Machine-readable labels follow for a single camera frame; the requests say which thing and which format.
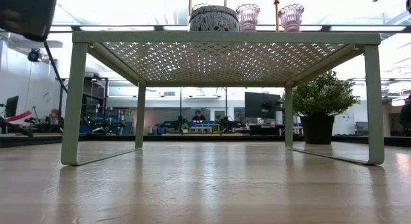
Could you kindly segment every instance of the table frame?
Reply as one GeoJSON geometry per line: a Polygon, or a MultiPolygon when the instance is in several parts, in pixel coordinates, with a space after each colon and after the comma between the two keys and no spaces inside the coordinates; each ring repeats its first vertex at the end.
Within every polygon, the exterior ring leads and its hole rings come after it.
{"type": "Polygon", "coordinates": [[[381,82],[378,45],[379,34],[368,33],[230,33],[230,32],[182,32],[182,31],[75,31],[71,57],[70,86],[67,93],[66,122],[63,134],[61,162],[79,166],[98,160],[115,157],[139,150],[143,147],[143,130],[146,87],[285,87],[285,144],[287,149],[329,157],[358,164],[382,164],[384,161],[383,121],[381,103],[381,82]],[[339,43],[344,47],[317,62],[303,73],[285,82],[227,82],[216,85],[213,82],[147,82],[127,64],[118,59],[101,42],[279,42],[279,43],[339,43]],[[78,159],[78,136],[82,104],[85,62],[87,53],[120,74],[134,85],[138,85],[137,130],[135,148],[92,159],[78,159]],[[364,53],[367,83],[367,111],[369,120],[369,160],[356,160],[329,156],[293,148],[292,88],[336,67],[343,62],[364,53]]]}

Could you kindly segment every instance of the green leaves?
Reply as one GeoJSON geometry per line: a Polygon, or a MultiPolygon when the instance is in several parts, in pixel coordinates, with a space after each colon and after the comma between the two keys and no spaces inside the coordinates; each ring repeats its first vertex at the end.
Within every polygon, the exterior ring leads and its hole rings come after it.
{"type": "Polygon", "coordinates": [[[330,71],[293,88],[293,109],[304,116],[338,115],[358,103],[353,96],[353,82],[339,80],[330,71]]]}

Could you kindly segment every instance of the computer monitor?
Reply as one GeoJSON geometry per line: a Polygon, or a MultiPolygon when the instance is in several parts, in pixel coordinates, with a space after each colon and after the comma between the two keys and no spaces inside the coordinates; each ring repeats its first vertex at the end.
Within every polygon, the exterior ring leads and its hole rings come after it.
{"type": "Polygon", "coordinates": [[[13,117],[17,111],[17,103],[19,102],[19,96],[14,96],[7,99],[6,103],[6,117],[13,117]]]}
{"type": "Polygon", "coordinates": [[[267,93],[245,93],[245,117],[275,119],[275,112],[281,111],[280,95],[267,93]]]}
{"type": "Polygon", "coordinates": [[[0,0],[0,28],[26,39],[45,41],[57,0],[0,0]]]}

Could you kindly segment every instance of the metal table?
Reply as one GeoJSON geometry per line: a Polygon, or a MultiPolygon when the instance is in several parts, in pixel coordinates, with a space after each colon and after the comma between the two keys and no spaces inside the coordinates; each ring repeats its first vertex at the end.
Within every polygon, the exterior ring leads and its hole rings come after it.
{"type": "Polygon", "coordinates": [[[144,117],[146,87],[285,87],[286,140],[293,146],[292,88],[365,55],[369,160],[384,161],[380,36],[367,33],[188,31],[76,31],[62,143],[62,164],[78,166],[143,147],[144,119],[137,119],[136,146],[95,159],[78,159],[78,132],[87,52],[139,87],[137,118],[144,117]]]}

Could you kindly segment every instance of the pink glass vase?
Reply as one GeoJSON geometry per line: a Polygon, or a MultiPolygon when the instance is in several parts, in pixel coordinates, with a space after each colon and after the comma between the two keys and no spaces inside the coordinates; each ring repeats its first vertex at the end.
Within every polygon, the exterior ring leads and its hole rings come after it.
{"type": "Polygon", "coordinates": [[[303,12],[304,7],[299,4],[291,4],[280,10],[278,17],[281,19],[281,26],[284,28],[285,32],[300,31],[303,12]]]}
{"type": "Polygon", "coordinates": [[[255,4],[244,4],[237,8],[240,31],[256,31],[259,11],[259,6],[255,4]]]}

